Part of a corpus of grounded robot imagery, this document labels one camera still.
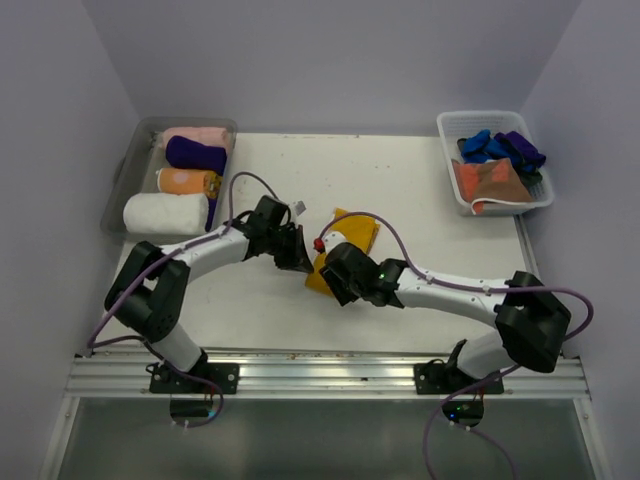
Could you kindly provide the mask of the yellow bear towel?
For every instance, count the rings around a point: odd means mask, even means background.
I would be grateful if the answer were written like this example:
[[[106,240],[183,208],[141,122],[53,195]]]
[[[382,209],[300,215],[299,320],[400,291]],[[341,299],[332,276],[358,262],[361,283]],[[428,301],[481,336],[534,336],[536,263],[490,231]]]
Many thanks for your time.
[[[347,241],[369,254],[379,229],[379,223],[373,218],[354,216],[340,220],[337,224],[329,228],[329,232],[341,233]],[[318,251],[313,262],[314,272],[307,276],[305,287],[316,293],[332,296],[329,286],[320,275],[320,269],[324,266],[325,259],[326,251]]]

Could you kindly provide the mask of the brown orange towel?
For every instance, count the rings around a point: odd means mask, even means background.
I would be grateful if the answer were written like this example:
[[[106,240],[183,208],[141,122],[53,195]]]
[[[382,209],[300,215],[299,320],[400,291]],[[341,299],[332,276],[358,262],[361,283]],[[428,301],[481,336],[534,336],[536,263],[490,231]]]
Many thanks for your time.
[[[533,202],[509,159],[482,164],[455,160],[451,163],[460,195],[473,215],[483,214],[487,205],[516,207]]]

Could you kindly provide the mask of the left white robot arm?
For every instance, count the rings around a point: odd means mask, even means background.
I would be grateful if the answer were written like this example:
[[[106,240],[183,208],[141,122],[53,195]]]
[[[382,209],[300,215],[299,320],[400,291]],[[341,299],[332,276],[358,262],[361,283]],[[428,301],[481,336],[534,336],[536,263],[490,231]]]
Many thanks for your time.
[[[205,351],[181,326],[188,285],[214,270],[266,254],[280,270],[308,274],[313,266],[298,217],[303,202],[286,204],[268,195],[215,231],[174,245],[143,241],[134,246],[108,291],[104,306],[157,355],[149,367],[154,394],[232,393],[239,368],[209,363]]]

